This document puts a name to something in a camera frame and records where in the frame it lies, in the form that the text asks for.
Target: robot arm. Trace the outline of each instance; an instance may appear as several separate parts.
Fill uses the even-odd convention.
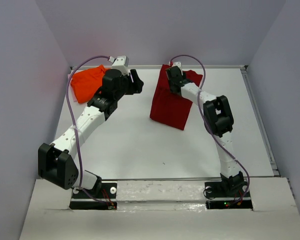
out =
[[[180,62],[174,63],[172,67],[166,70],[166,73],[172,93],[188,99],[196,105],[198,105],[199,93],[199,104],[203,106],[203,113],[212,131],[211,134],[215,135],[217,141],[225,149],[233,153],[232,126],[234,118],[228,99],[224,95],[215,96],[200,90],[194,82],[187,79]],[[233,196],[246,185],[241,168],[217,143],[216,149],[220,159],[221,182],[214,191],[222,192],[224,196]]]
[[[111,69],[102,78],[102,86],[76,120],[80,146],[117,109],[118,101],[124,95],[142,92],[144,83],[139,79],[137,71],[131,69],[128,72],[128,58],[119,56],[112,60]],[[39,176],[66,190],[79,187],[80,175],[74,163],[76,155],[75,128],[72,125],[50,145],[43,143],[38,149]],[[81,187],[98,192],[101,177],[84,171]]]

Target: white table surface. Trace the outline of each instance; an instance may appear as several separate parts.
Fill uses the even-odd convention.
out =
[[[253,211],[205,209],[204,183],[119,181],[117,210],[105,211],[71,210],[70,189],[39,179],[20,240],[300,240],[300,215],[287,179],[252,178]],[[193,200],[201,204],[187,205]]]
[[[83,168],[103,179],[220,177],[220,162],[198,107],[192,105],[184,131],[149,118],[159,69],[138,69],[141,94],[124,96],[117,110],[81,148]],[[272,167],[239,69],[207,69],[204,90],[225,95],[234,117],[234,155],[251,176],[273,176]],[[86,104],[72,102],[76,118]],[[72,124],[64,100],[56,137]]]

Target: purple cable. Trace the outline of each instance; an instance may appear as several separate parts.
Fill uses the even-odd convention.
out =
[[[93,57],[90,57],[89,59],[85,60],[84,62],[80,63],[70,74],[70,76],[68,77],[68,82],[66,83],[66,91],[65,91],[65,99],[66,99],[66,103],[68,105],[68,108],[69,108],[69,112],[70,112],[70,115],[71,115],[71,120],[72,120],[72,124],[74,126],[74,134],[75,134],[75,144],[76,144],[76,149],[77,149],[77,152],[78,152],[78,158],[79,158],[79,166],[80,166],[80,182],[79,182],[79,189],[82,189],[82,191],[85,192],[85,194],[97,201],[97,202],[101,202],[101,203],[104,203],[104,201],[100,201],[96,198],[94,198],[93,196],[91,196],[84,188],[81,188],[81,185],[82,185],[82,178],[83,178],[83,175],[84,175],[84,168],[83,168],[83,164],[82,164],[82,157],[81,157],[81,151],[80,151],[80,143],[79,143],[79,135],[78,135],[78,130],[77,130],[77,124],[76,124],[76,119],[75,119],[75,115],[74,115],[74,112],[72,110],[72,107],[71,107],[71,104],[70,104],[70,100],[69,100],[69,86],[70,86],[70,82],[71,82],[71,79],[73,77],[73,75],[76,73],[76,71],[81,68],[83,65],[85,65],[87,62],[93,60],[93,59],[109,59],[109,56],[104,56],[104,55],[98,55],[98,56],[93,56]]]
[[[203,86],[204,86],[204,83],[205,83],[205,80],[206,80],[206,68],[205,66],[203,65],[203,63],[197,59],[196,57],[194,56],[191,56],[191,55],[187,55],[187,54],[182,54],[182,55],[178,55],[178,56],[175,56],[173,57],[170,62],[172,63],[172,61],[178,57],[189,57],[189,58],[192,58],[194,60],[196,60],[200,66],[202,67],[203,69],[203,78],[202,78],[202,81],[201,81],[201,84],[200,84],[200,90],[202,90]],[[216,144],[218,144],[218,146],[223,150],[225,151],[237,164],[239,164],[239,166],[244,170],[245,174],[246,174],[246,177],[247,177],[247,183],[246,183],[246,189],[244,191],[244,193],[242,194],[242,196],[236,200],[235,202],[233,202],[232,204],[236,204],[238,202],[240,202],[244,197],[245,195],[247,194],[247,192],[249,191],[249,186],[250,186],[250,176],[249,176],[249,173],[248,171],[245,169],[245,167],[236,159],[236,157],[231,153],[229,152],[224,146],[222,146],[222,144],[218,141],[218,139],[216,138],[216,136],[212,133],[212,129],[211,127],[208,125],[208,121],[206,119],[206,117],[204,116],[204,113],[201,109],[201,106],[200,106],[200,93],[201,91],[198,92],[198,96],[197,96],[197,104],[198,104],[198,108],[199,108],[199,111],[200,111],[200,115],[203,119],[203,122],[205,124],[205,126],[207,127],[207,131],[208,133],[212,136],[213,140],[215,141]]]

